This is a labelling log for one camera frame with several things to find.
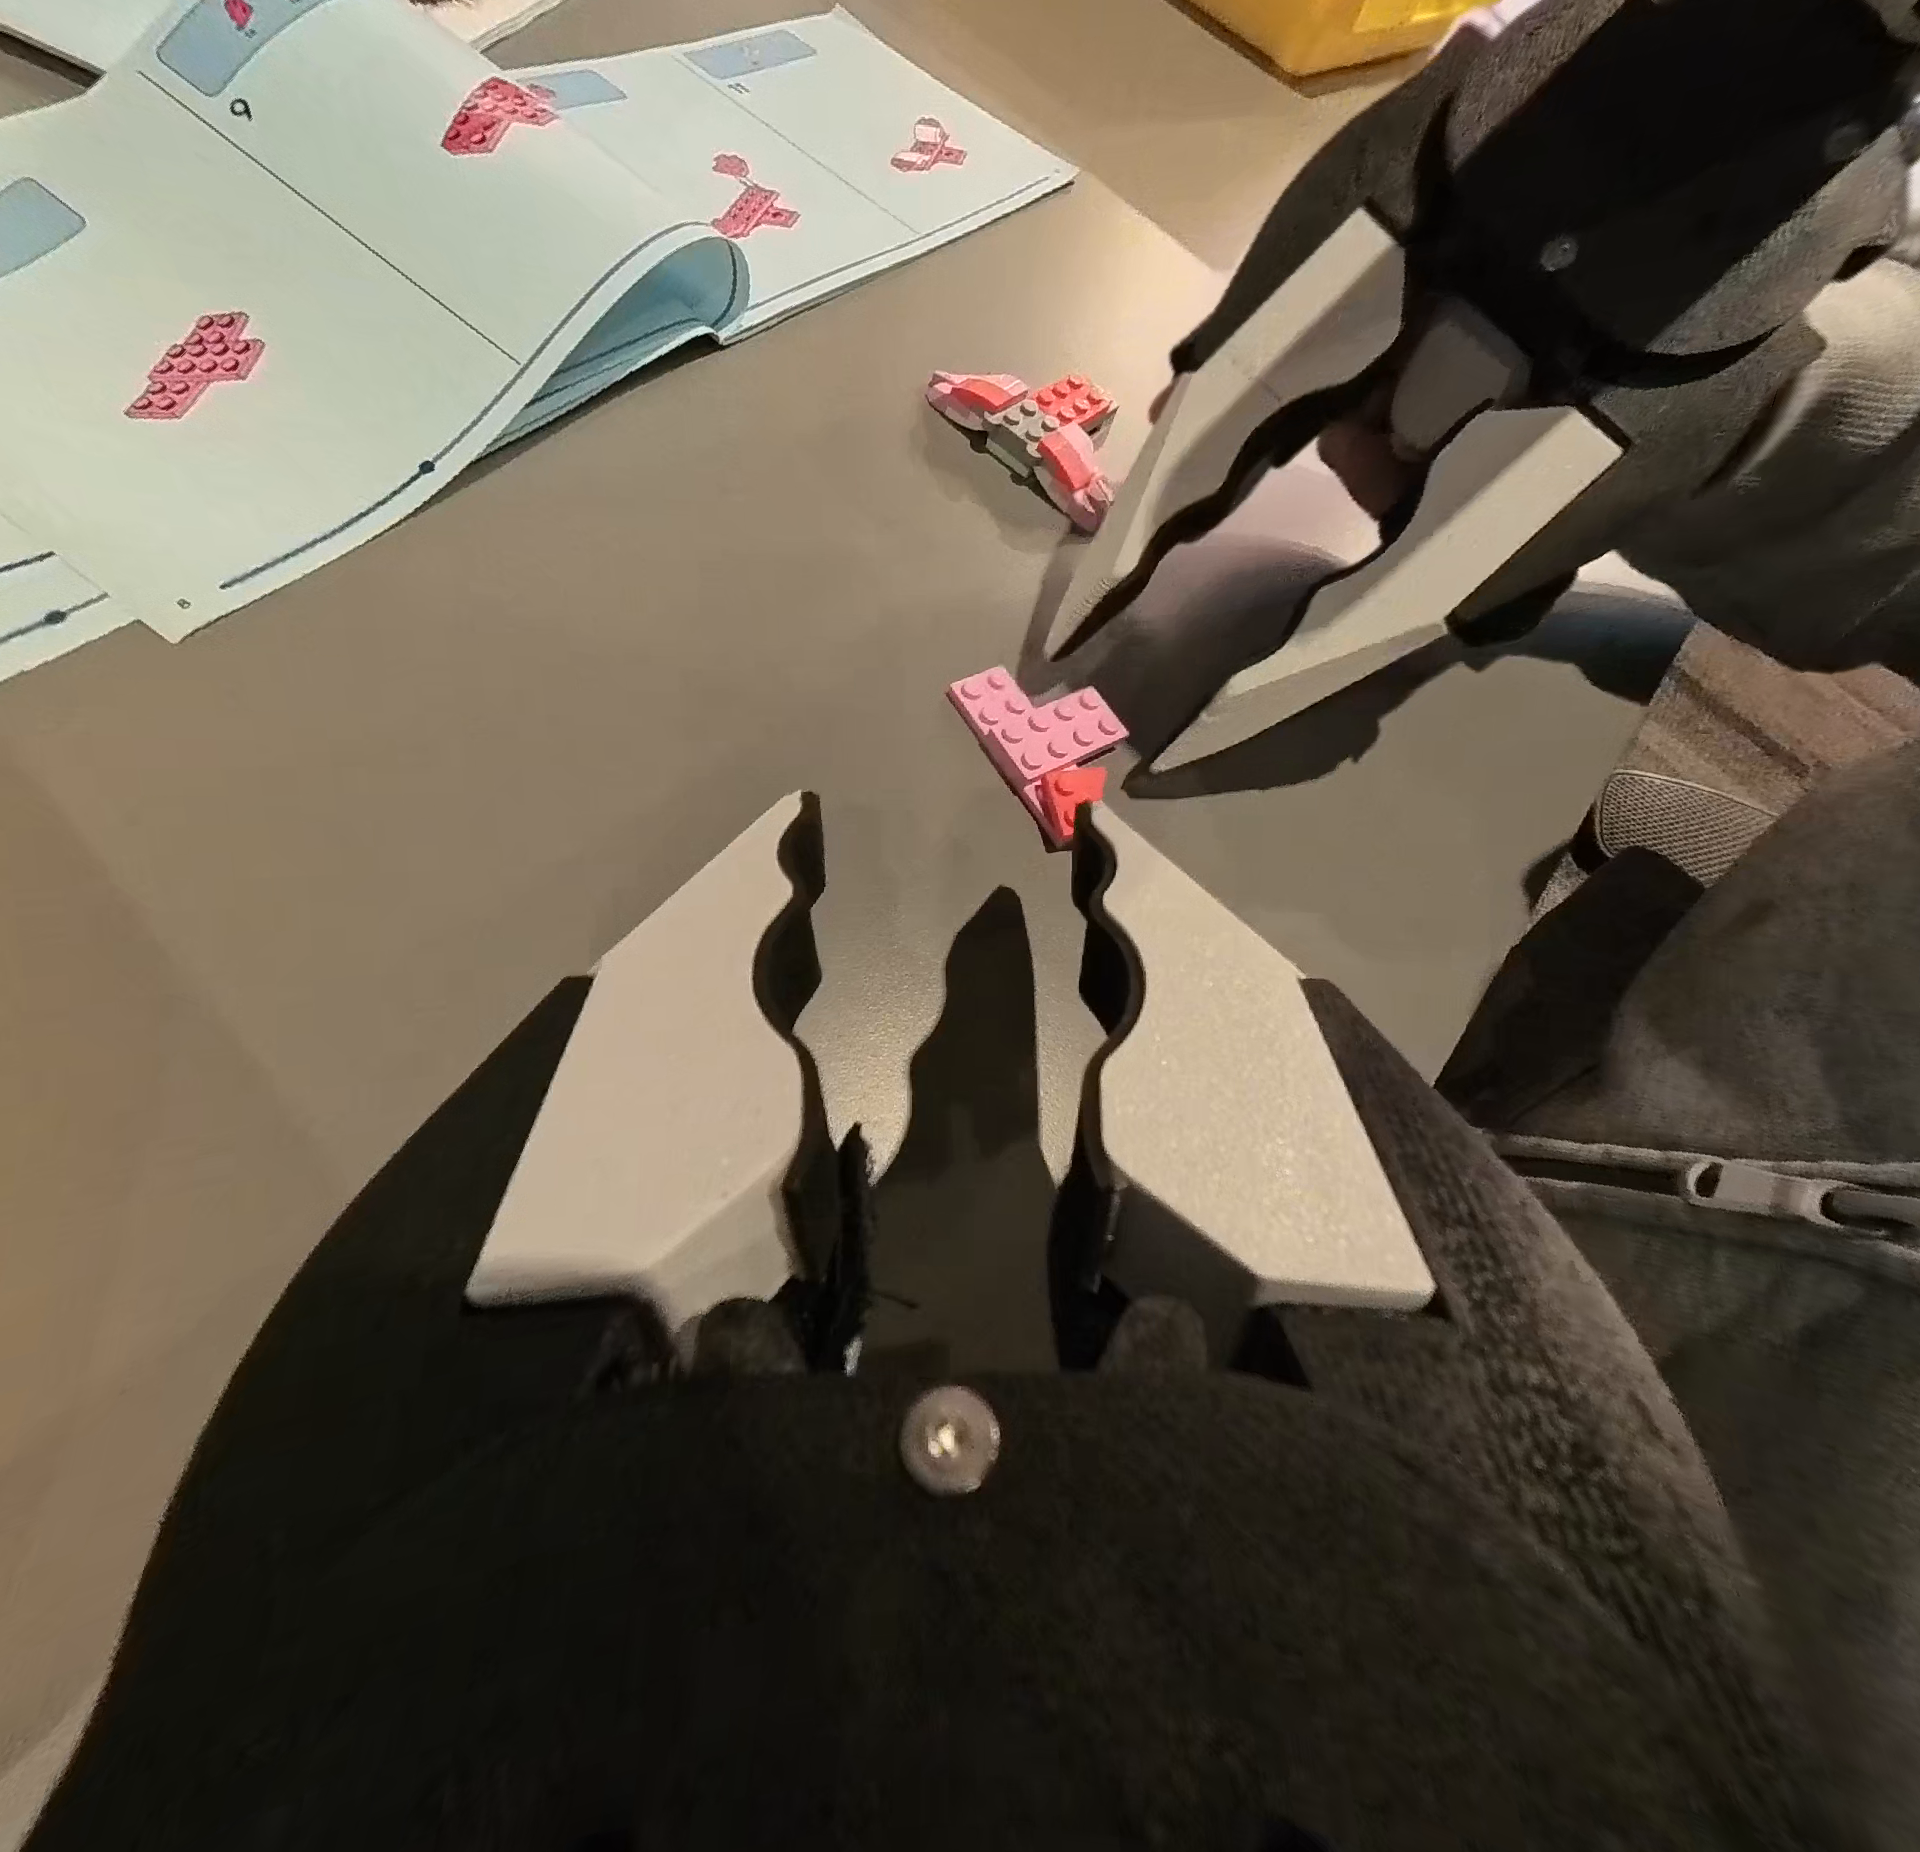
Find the light blue instruction booklet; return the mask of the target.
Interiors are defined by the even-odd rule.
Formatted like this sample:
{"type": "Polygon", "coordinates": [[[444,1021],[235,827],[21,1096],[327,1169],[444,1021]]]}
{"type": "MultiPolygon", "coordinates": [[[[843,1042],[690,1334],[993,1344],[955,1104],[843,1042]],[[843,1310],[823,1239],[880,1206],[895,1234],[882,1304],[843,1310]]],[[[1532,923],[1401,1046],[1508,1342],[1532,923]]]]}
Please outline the light blue instruction booklet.
{"type": "Polygon", "coordinates": [[[686,345],[1078,170],[843,9],[496,63],[473,0],[5,0],[5,679],[179,641],[686,345]]]}

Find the person's right hand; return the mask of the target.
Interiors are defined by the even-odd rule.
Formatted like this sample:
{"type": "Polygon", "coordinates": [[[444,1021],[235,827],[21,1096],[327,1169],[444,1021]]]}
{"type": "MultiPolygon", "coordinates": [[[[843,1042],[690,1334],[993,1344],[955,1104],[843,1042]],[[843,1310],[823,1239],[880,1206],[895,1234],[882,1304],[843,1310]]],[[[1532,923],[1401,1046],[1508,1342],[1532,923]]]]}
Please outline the person's right hand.
{"type": "Polygon", "coordinates": [[[1392,380],[1377,380],[1316,441],[1316,453],[1349,497],[1384,525],[1423,487],[1427,459],[1403,444],[1392,430],[1392,380]]]}

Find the person's right forearm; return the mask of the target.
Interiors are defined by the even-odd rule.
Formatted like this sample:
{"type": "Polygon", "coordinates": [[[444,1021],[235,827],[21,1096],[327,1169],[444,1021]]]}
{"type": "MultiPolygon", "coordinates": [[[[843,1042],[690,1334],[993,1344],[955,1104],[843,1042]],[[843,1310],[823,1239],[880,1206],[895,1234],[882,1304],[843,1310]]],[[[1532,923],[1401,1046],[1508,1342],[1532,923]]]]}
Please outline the person's right forearm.
{"type": "Polygon", "coordinates": [[[1789,668],[1916,676],[1917,291],[1908,152],[1883,135],[1726,256],[1588,417],[1619,459],[1557,522],[1789,668]]]}

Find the pink wedge brick plate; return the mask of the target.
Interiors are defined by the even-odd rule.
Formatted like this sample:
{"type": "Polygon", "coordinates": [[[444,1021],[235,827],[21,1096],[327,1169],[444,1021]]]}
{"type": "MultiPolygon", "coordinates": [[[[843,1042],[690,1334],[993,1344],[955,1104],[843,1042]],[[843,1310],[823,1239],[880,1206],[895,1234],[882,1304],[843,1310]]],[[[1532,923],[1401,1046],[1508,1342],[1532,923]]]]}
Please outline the pink wedge brick plate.
{"type": "Polygon", "coordinates": [[[993,737],[1007,773],[1024,784],[1103,756],[1127,730],[1095,689],[1081,687],[1050,700],[1011,700],[993,737]]]}

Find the pink red brick model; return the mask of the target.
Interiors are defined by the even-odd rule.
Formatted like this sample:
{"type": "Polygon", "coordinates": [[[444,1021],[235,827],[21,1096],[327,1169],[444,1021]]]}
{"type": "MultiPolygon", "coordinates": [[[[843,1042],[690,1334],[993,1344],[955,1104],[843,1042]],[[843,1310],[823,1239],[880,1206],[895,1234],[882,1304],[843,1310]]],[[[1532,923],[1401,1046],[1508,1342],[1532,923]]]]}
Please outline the pink red brick model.
{"type": "Polygon", "coordinates": [[[1100,444],[1118,401],[1087,375],[1028,385],[1009,375],[933,372],[925,402],[1091,535],[1113,504],[1100,444]]]}

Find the person's grey clothing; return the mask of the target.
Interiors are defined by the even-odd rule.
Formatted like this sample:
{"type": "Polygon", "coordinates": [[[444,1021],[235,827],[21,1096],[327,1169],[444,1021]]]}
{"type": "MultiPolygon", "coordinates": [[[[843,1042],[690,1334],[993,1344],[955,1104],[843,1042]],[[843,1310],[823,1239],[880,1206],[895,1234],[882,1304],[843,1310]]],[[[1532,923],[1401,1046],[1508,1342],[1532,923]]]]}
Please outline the person's grey clothing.
{"type": "Polygon", "coordinates": [[[1437,1090],[1669,1384],[1835,1822],[1916,1848],[1916,741],[1812,784],[1712,884],[1604,862],[1508,951],[1437,1090]]]}

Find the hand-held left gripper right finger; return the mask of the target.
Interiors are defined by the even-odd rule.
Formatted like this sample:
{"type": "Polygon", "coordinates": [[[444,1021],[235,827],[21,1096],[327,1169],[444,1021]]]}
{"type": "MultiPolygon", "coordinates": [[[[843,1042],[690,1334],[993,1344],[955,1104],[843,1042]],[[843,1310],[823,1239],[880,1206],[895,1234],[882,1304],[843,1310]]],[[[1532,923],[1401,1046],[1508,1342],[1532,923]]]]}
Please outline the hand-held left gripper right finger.
{"type": "Polygon", "coordinates": [[[1177,1300],[1230,1367],[1261,1312],[1433,1316],[1423,1256],[1303,972],[1111,807],[1078,808],[1078,996],[1098,1025],[1049,1217],[1049,1319],[1089,1368],[1177,1300]]]}

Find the grey desk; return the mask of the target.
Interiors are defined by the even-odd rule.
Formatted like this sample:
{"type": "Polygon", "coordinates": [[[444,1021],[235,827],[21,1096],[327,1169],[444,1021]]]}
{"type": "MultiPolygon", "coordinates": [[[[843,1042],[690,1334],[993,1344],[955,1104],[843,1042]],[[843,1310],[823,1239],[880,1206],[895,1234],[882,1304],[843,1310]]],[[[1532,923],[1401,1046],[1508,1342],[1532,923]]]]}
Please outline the grey desk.
{"type": "Polygon", "coordinates": [[[840,5],[1066,194],[681,358],[180,643],[5,683],[5,1848],[56,1778],[226,1377],[337,1213],[558,979],[823,799],[802,1028],[955,1367],[1035,1367],[1091,1015],[1066,860],[955,723],[1066,572],[933,367],[1166,350],[1395,67],[1293,86],[1173,0],[573,0],[504,63],[840,5]]]}

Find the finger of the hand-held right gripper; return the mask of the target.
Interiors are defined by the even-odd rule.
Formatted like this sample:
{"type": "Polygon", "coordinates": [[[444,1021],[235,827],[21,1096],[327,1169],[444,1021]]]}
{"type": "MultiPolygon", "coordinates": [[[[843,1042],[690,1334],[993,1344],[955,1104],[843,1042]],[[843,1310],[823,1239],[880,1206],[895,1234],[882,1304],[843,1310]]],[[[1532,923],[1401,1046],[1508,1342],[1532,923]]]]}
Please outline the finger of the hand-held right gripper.
{"type": "Polygon", "coordinates": [[[1485,408],[1437,449],[1412,518],[1305,601],[1286,638],[1233,673],[1151,767],[1209,760],[1437,641],[1447,619],[1621,455],[1572,406],[1485,408]]]}
{"type": "Polygon", "coordinates": [[[1044,649],[1057,658],[1101,630],[1156,561],[1208,531],[1248,472],[1289,459],[1392,347],[1403,321],[1403,248],[1350,211],[1163,408],[1108,514],[1080,549],[1044,649]]]}

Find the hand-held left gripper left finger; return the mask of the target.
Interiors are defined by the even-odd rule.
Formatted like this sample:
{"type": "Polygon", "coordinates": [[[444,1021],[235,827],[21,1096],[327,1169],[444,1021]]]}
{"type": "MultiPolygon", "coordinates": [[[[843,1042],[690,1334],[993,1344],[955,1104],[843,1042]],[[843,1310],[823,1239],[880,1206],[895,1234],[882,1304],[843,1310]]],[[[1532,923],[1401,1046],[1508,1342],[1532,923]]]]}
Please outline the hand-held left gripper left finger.
{"type": "Polygon", "coordinates": [[[787,1312],[812,1367],[856,1367],[863,1148],[833,1139],[798,1034],[826,878],[819,795],[789,792],[599,957],[470,1267],[470,1310],[618,1299],[686,1340],[751,1299],[787,1312]]]}

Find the long pink brick plate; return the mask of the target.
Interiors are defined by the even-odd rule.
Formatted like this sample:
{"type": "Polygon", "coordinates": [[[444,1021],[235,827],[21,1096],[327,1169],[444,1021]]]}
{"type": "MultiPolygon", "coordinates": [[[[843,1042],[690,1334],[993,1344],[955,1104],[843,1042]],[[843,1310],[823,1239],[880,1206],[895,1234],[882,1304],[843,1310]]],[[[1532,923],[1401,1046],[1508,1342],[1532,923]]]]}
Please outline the long pink brick plate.
{"type": "Polygon", "coordinates": [[[1009,702],[1023,699],[1031,697],[1021,689],[1021,686],[1005,668],[984,668],[948,686],[948,702],[955,707],[963,724],[971,731],[974,741],[993,764],[998,777],[1009,787],[1009,792],[1021,799],[1024,811],[1033,818],[1023,798],[1023,788],[1027,782],[1021,784],[1007,773],[993,737],[1009,702]]]}

